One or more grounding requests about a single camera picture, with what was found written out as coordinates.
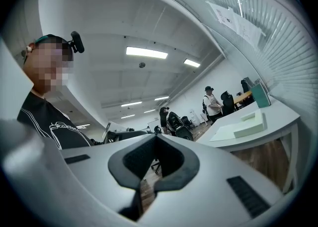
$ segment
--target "whiteboard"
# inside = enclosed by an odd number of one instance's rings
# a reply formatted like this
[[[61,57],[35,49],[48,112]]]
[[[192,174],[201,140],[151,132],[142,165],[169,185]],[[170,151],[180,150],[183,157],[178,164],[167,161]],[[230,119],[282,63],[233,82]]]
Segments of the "whiteboard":
[[[150,131],[154,133],[156,126],[159,126],[159,128],[161,129],[160,120],[152,121],[152,122],[148,123],[148,126],[150,128]]]

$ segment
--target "white t-shirt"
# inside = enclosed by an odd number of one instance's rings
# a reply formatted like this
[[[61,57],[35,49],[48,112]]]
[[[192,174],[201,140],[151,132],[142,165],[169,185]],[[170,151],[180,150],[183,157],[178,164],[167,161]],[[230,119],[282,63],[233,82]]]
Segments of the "white t-shirt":
[[[208,111],[208,115],[209,116],[214,116],[214,115],[217,115],[221,112],[221,109],[218,109],[218,108],[210,108],[209,105],[212,104],[212,105],[217,105],[217,100],[216,98],[214,97],[214,95],[205,95],[203,97],[203,101],[204,101],[204,104],[207,106],[207,111]]]

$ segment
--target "man wearing black t-shirt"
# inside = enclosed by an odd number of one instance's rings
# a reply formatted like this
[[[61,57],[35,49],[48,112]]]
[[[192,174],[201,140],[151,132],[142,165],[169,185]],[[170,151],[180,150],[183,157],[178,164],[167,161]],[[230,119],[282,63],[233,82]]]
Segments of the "man wearing black t-shirt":
[[[72,61],[71,46],[58,36],[43,36],[26,47],[23,71],[34,83],[34,87],[17,119],[33,127],[39,135],[52,138],[60,150],[94,145],[67,115],[44,98],[45,93],[62,82],[64,69]]]

